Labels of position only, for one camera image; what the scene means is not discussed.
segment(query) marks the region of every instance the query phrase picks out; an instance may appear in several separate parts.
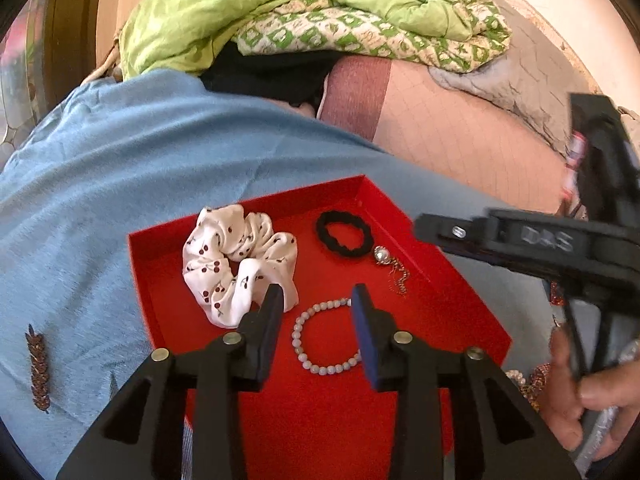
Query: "white scrunchie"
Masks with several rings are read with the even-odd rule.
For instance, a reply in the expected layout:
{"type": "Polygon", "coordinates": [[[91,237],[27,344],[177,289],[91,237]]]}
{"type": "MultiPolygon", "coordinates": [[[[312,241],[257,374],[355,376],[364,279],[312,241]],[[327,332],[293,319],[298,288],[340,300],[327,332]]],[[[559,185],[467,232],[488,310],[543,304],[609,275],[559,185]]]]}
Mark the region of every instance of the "white scrunchie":
{"type": "Polygon", "coordinates": [[[284,291],[284,312],[298,304],[293,272],[298,244],[291,233],[274,233],[265,213],[249,213],[239,204],[204,208],[182,248],[182,275],[192,294],[216,326],[235,328],[262,304],[270,283],[284,291]],[[234,277],[226,256],[240,262],[234,277]]]}

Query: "pearl bracelet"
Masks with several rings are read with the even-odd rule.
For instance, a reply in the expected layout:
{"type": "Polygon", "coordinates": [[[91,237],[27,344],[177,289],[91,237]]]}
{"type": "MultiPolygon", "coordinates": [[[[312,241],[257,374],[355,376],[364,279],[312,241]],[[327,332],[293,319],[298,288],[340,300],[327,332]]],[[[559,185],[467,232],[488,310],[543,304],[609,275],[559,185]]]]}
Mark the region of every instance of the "pearl bracelet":
{"type": "Polygon", "coordinates": [[[293,345],[296,354],[298,355],[298,361],[302,363],[302,367],[305,370],[309,370],[313,374],[318,375],[333,375],[341,374],[350,370],[360,361],[362,356],[360,355],[360,349],[353,355],[353,357],[347,359],[342,364],[330,365],[330,366],[318,366],[313,364],[309,357],[302,349],[302,327],[304,324],[317,312],[322,310],[331,310],[332,308],[338,308],[339,306],[351,306],[351,300],[348,298],[342,298],[341,300],[323,301],[322,303],[316,303],[314,306],[305,310],[300,317],[296,318],[296,323],[293,326],[293,332],[291,334],[291,344],[293,345]]]}

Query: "metal screw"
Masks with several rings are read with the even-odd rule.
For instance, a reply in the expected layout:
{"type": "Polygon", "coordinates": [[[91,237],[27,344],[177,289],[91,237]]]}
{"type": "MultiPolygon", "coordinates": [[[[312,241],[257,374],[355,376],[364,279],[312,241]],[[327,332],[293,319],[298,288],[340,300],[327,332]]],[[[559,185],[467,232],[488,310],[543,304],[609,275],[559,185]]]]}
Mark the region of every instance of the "metal screw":
{"type": "Polygon", "coordinates": [[[164,361],[169,357],[169,351],[166,348],[156,348],[153,352],[151,352],[151,358],[156,363],[160,361],[164,361]]]}
{"type": "Polygon", "coordinates": [[[468,355],[474,361],[481,361],[482,359],[484,359],[484,350],[478,348],[477,346],[472,346],[471,348],[467,349],[466,355],[468,355]]]}
{"type": "Polygon", "coordinates": [[[466,231],[457,225],[451,230],[451,232],[456,238],[460,238],[461,240],[466,236],[466,231]]]}
{"type": "Polygon", "coordinates": [[[222,336],[222,341],[225,345],[237,345],[242,341],[242,335],[238,332],[227,332],[222,336]]]}
{"type": "Polygon", "coordinates": [[[399,330],[394,334],[394,341],[399,345],[409,344],[413,340],[414,336],[412,336],[408,332],[405,332],[404,330],[399,330]]]}

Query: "blue bed sheet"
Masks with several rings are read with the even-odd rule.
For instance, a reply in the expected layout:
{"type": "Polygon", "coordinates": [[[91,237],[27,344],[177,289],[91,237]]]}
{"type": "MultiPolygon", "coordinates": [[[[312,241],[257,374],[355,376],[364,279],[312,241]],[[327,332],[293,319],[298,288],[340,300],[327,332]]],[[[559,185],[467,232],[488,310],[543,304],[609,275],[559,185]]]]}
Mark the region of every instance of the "blue bed sheet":
{"type": "MultiPolygon", "coordinates": [[[[357,136],[170,70],[82,86],[50,113],[0,174],[0,417],[41,475],[55,477],[150,351],[129,232],[361,173],[411,216],[501,206],[357,136]],[[48,415],[31,402],[29,323],[47,338],[48,415]]],[[[543,362],[552,319],[542,284],[452,261],[514,338],[506,366],[543,362]]]]}

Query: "red box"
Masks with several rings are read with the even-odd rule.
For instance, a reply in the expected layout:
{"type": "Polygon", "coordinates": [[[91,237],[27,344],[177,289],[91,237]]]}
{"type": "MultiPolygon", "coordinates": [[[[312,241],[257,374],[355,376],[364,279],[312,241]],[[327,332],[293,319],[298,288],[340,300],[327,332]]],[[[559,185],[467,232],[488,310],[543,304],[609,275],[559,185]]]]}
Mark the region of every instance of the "red box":
{"type": "MultiPolygon", "coordinates": [[[[245,213],[265,212],[275,231],[298,240],[294,281],[300,304],[284,315],[271,377],[260,394],[241,394],[240,413],[251,480],[383,480],[388,474],[396,394],[377,394],[362,367],[333,376],[304,370],[291,346],[294,320],[321,301],[348,297],[365,283],[377,308],[436,348],[460,352],[484,348],[501,363],[511,339],[480,298],[435,246],[412,235],[412,221],[364,176],[303,187],[242,202],[245,213]],[[315,232],[321,212],[345,210],[364,219],[376,245],[389,248],[409,270],[407,294],[399,296],[388,267],[372,257],[357,260],[330,252],[315,232]]],[[[224,330],[209,323],[182,279],[182,246],[196,215],[129,235],[129,251],[142,314],[155,348],[183,353],[206,346],[224,330]]],[[[360,234],[332,226],[342,243],[360,234]]],[[[303,345],[318,364],[336,364],[356,351],[348,309],[317,316],[305,325],[303,345]]],[[[446,393],[442,398],[447,403],[446,393]]],[[[443,408],[443,444],[452,443],[443,408]]],[[[193,396],[188,416],[193,413],[193,396]]]]}

